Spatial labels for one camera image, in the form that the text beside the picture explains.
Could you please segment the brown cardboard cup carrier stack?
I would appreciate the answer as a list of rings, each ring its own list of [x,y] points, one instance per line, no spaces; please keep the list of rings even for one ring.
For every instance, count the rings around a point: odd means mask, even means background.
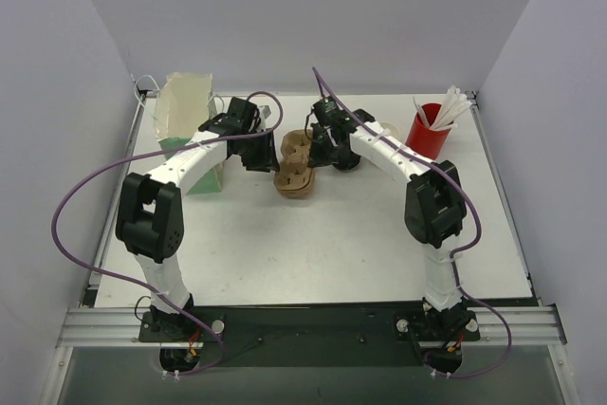
[[[315,171],[308,166],[310,136],[310,130],[299,129],[288,132],[283,138],[282,160],[273,184],[278,193],[286,198],[307,198],[314,187]]]

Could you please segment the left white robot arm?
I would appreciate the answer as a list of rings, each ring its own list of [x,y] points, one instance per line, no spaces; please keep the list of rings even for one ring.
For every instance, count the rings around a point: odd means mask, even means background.
[[[185,233],[182,196],[231,156],[239,156],[248,171],[276,171],[274,136],[266,127],[269,115],[267,106],[233,97],[225,113],[198,127],[185,150],[144,175],[128,174],[122,183],[116,236],[156,290],[150,305],[153,322],[174,340],[186,339],[194,328],[193,296],[177,261]]]

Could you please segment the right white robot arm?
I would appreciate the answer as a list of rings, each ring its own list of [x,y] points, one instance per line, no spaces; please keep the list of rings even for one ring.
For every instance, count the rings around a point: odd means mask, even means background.
[[[463,295],[450,253],[459,245],[467,210],[461,194],[436,171],[441,169],[458,182],[454,165],[434,163],[429,168],[429,159],[407,148],[369,113],[358,109],[350,114],[330,97],[314,103],[310,114],[316,121],[309,125],[308,165],[332,166],[345,172],[365,158],[403,187],[404,224],[424,251],[424,310],[438,318],[462,307]]]

